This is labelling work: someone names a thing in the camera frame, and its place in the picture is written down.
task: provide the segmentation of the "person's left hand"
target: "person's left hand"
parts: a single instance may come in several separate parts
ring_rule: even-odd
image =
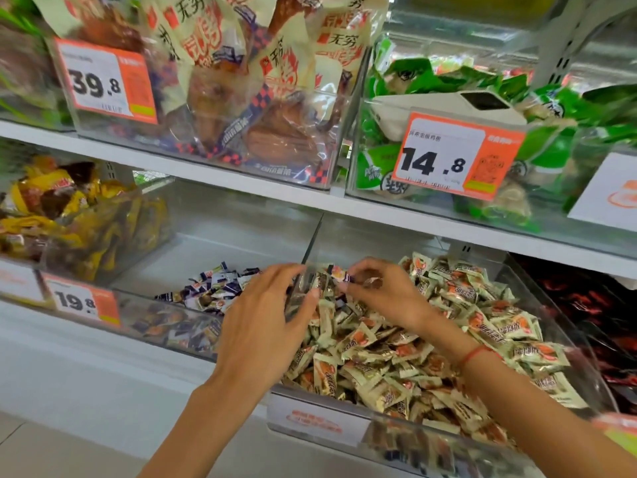
[[[253,277],[228,310],[221,329],[215,376],[259,393],[258,400],[287,371],[301,345],[318,303],[318,289],[308,293],[298,313],[285,321],[285,291],[304,265],[273,265]]]

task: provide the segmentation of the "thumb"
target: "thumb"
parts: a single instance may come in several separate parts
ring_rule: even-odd
[[[318,297],[319,289],[311,289],[303,299],[303,303],[294,318],[285,325],[289,338],[295,341],[296,345],[299,345],[305,336],[305,330],[308,328],[319,303]]]
[[[382,296],[378,289],[365,288],[358,283],[345,283],[344,281],[338,283],[338,288],[341,292],[351,295],[356,300],[363,301],[369,307],[380,312],[378,307],[382,305]]]

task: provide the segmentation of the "red string bracelet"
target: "red string bracelet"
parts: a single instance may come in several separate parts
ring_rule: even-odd
[[[466,356],[464,356],[460,362],[458,362],[458,365],[457,365],[458,369],[462,370],[462,368],[464,366],[466,366],[467,362],[469,362],[471,359],[473,359],[475,356],[477,356],[482,351],[489,351],[490,353],[494,353],[494,354],[496,354],[499,357],[499,354],[496,351],[494,351],[493,349],[490,349],[486,345],[480,345],[479,347],[476,347],[475,349],[473,349]]]

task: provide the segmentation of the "tile floor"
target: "tile floor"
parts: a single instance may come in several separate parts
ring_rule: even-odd
[[[134,478],[143,464],[0,412],[0,478]]]

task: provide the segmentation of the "hand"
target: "hand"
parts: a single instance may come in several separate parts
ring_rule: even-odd
[[[353,265],[348,273],[359,283],[343,283],[339,288],[362,300],[394,325],[422,335],[426,319],[438,314],[400,265],[367,257]],[[370,277],[380,277],[382,285],[375,285],[376,282],[371,286],[361,285]]]
[[[257,401],[281,379],[319,301],[318,289],[308,293],[294,319],[285,322],[285,291],[304,269],[304,265],[273,265],[252,278],[224,318],[213,377],[224,376],[242,385],[244,391],[255,393]]]

